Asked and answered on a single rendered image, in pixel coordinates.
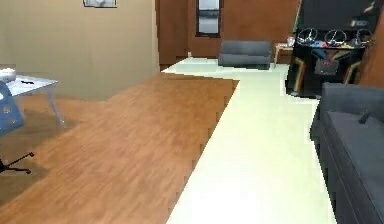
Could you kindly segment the small grey sofa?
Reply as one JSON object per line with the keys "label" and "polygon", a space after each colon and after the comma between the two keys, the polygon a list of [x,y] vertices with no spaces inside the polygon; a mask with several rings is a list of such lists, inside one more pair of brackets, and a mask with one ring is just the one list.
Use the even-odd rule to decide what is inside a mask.
{"label": "small grey sofa", "polygon": [[268,70],[272,58],[270,41],[224,40],[218,55],[223,67]]}

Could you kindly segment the dark framed window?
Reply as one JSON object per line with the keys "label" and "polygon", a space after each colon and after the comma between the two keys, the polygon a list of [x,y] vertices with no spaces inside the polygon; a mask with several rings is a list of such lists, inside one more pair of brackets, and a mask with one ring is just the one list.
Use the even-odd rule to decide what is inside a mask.
{"label": "dark framed window", "polygon": [[196,36],[220,36],[221,0],[196,0]]}

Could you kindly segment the small wooden side table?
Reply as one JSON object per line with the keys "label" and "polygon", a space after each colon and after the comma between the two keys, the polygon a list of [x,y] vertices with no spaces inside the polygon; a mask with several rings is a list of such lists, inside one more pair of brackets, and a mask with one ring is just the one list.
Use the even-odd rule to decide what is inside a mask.
{"label": "small wooden side table", "polygon": [[293,47],[289,46],[287,43],[276,43],[275,44],[275,53],[274,53],[274,65],[277,65],[279,54],[281,51],[292,51]]}

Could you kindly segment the black arcade machine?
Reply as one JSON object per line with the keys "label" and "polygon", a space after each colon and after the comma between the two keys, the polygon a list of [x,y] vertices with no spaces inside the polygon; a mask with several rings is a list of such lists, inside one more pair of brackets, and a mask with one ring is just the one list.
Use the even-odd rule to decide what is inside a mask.
{"label": "black arcade machine", "polygon": [[352,84],[383,10],[384,0],[301,0],[286,93],[318,98],[325,82]]}

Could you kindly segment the pale grey desk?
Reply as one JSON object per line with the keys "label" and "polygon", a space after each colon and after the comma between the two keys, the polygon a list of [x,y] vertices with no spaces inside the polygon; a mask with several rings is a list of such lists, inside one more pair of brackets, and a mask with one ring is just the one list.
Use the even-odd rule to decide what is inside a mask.
{"label": "pale grey desk", "polygon": [[[21,80],[24,81],[33,81],[35,84],[23,84]],[[8,82],[7,86],[13,97],[20,97],[24,95],[29,95],[45,90],[48,95],[50,106],[55,113],[58,123],[65,128],[66,123],[60,115],[60,112],[56,106],[53,94],[53,86],[58,83],[57,80],[38,78],[32,76],[17,75],[16,80]]]}

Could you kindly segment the large dark grey sofa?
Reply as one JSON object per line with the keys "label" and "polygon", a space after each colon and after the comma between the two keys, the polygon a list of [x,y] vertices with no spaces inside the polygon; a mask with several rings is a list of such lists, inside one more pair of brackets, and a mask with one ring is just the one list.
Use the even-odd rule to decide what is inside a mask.
{"label": "large dark grey sofa", "polygon": [[384,224],[384,89],[325,83],[310,139],[337,224]]}

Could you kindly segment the dark remote control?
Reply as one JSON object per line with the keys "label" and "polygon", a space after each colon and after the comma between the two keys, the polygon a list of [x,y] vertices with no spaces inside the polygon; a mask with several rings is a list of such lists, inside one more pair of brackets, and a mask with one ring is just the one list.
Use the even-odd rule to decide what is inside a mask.
{"label": "dark remote control", "polygon": [[369,119],[370,115],[371,115],[371,113],[368,110],[364,111],[361,114],[360,118],[358,119],[358,122],[360,124],[365,124],[367,122],[367,120]]}

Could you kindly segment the blue office chair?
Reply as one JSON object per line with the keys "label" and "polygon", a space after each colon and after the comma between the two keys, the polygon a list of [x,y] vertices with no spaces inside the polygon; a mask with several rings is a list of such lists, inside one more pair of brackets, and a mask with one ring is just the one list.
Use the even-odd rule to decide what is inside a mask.
{"label": "blue office chair", "polygon": [[[20,109],[12,96],[12,93],[5,82],[0,81],[0,136],[10,133],[24,125],[24,118]],[[22,157],[5,164],[0,158],[0,173],[4,171],[20,171],[30,174],[31,170],[27,168],[12,168],[12,165],[19,161],[33,157],[33,152],[28,152]]]}

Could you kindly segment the white object on desk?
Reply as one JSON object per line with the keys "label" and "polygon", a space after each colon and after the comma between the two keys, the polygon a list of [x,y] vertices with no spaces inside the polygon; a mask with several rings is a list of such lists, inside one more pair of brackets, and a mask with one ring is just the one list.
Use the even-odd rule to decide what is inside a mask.
{"label": "white object on desk", "polygon": [[12,82],[16,80],[16,71],[12,68],[0,69],[0,81],[1,82]]}

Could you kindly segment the framed wall picture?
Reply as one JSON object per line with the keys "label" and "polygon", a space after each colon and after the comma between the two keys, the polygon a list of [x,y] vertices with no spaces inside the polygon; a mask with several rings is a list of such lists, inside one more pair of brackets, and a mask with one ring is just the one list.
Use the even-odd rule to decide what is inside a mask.
{"label": "framed wall picture", "polygon": [[83,0],[84,7],[116,8],[116,0]]}

